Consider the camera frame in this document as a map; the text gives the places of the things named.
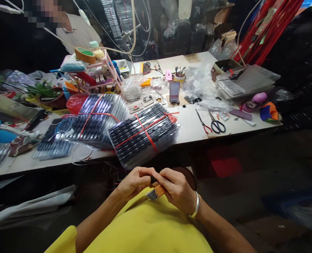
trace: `white shirt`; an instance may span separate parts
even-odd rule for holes
[[[68,14],[68,19],[71,23],[72,31],[69,32],[66,28],[57,28],[57,36],[67,43],[73,46],[81,46],[85,48],[90,48],[89,42],[96,40],[99,44],[101,43],[101,38],[92,26],[86,24],[84,19],[80,16]],[[75,50],[66,43],[62,42],[66,50],[73,54]]]

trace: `potted plant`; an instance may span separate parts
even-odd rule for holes
[[[47,80],[37,82],[35,87],[27,85],[28,95],[36,97],[39,95],[39,102],[43,105],[49,105],[56,110],[66,109],[67,99],[61,87],[52,88]]]

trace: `tape roll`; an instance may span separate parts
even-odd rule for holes
[[[80,46],[75,47],[75,55],[81,61],[87,62],[89,64],[96,63],[95,54],[85,47]]]

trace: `green leaves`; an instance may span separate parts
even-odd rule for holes
[[[46,98],[56,98],[58,96],[60,96],[61,92],[56,92],[53,90],[51,83],[47,83],[46,80],[43,80],[43,82],[37,82],[35,84],[35,87],[33,86],[29,86],[26,85],[27,90],[28,90],[28,94],[29,95],[36,95],[39,94],[42,97],[46,97]]]

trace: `pliers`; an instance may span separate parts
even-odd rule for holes
[[[207,128],[211,131],[211,133],[212,133],[212,132],[213,132],[213,131],[212,131],[212,129],[211,129],[211,128],[209,128],[207,125],[205,125],[205,124],[204,124],[204,122],[201,120],[201,117],[200,117],[200,115],[199,115],[199,113],[198,113],[197,109],[196,109],[195,111],[197,112],[198,117],[199,117],[199,119],[200,119],[200,122],[201,122],[201,124],[202,124],[202,125],[203,125],[203,127],[204,127],[205,133],[206,133],[206,134],[208,134],[208,132],[206,131],[206,128],[205,128],[205,127],[207,127]]]

